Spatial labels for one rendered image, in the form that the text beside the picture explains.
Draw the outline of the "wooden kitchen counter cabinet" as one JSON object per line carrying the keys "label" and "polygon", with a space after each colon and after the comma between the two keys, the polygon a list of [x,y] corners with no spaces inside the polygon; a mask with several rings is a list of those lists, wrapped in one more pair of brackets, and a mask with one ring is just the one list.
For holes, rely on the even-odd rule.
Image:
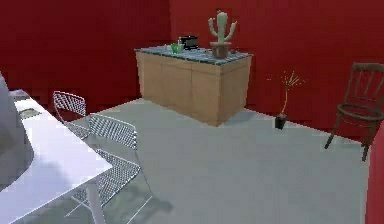
{"label": "wooden kitchen counter cabinet", "polygon": [[146,100],[211,126],[225,123],[246,106],[249,53],[216,59],[206,49],[174,54],[164,46],[135,53]]}

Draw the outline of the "grey rounded object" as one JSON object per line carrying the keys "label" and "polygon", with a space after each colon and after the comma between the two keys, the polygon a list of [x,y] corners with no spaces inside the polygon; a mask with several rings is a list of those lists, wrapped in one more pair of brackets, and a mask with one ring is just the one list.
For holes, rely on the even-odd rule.
{"label": "grey rounded object", "polygon": [[34,151],[24,125],[0,73],[0,192],[31,165]]}

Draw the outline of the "dark brown wooden chair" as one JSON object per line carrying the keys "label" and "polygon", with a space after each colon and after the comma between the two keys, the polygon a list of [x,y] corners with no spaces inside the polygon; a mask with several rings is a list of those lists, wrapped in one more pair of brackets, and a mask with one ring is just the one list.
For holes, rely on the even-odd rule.
{"label": "dark brown wooden chair", "polygon": [[380,123],[384,121],[384,64],[354,62],[343,101],[337,105],[336,122],[324,146],[327,149],[341,122],[368,130],[361,143],[362,161]]}

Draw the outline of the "green cactus in brown pot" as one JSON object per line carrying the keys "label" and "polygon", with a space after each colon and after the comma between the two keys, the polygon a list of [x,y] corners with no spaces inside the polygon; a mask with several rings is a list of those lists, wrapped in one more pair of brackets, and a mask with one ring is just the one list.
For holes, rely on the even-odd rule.
{"label": "green cactus in brown pot", "polygon": [[237,26],[237,22],[232,22],[229,28],[229,33],[226,32],[228,14],[221,10],[217,11],[215,18],[208,19],[208,27],[210,33],[217,38],[216,42],[211,42],[212,54],[216,59],[225,59],[229,53],[231,38]]}

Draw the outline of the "black toaster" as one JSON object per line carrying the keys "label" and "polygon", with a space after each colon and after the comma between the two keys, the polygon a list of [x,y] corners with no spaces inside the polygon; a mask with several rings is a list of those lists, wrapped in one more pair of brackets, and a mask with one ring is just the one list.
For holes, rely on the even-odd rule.
{"label": "black toaster", "polygon": [[181,42],[184,45],[185,50],[197,49],[198,48],[198,37],[197,36],[183,36]]}

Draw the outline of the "thin twig plant black pot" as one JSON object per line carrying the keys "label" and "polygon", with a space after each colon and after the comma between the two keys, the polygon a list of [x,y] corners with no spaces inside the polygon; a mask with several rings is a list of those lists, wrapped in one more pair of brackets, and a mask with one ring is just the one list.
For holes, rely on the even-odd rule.
{"label": "thin twig plant black pot", "polygon": [[292,71],[290,74],[284,71],[283,75],[280,76],[280,81],[283,86],[284,101],[280,112],[274,117],[274,127],[276,129],[283,130],[288,120],[286,109],[288,104],[289,91],[296,86],[302,85],[306,82],[306,80],[300,77],[295,71]]}

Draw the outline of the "white table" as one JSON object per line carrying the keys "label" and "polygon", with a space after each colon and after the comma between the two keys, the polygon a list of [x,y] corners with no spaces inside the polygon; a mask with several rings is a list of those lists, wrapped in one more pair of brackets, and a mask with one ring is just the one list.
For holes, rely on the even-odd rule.
{"label": "white table", "polygon": [[84,187],[95,224],[106,224],[96,179],[111,165],[34,99],[15,103],[38,114],[23,121],[34,151],[30,167],[0,192],[0,224],[15,224]]}

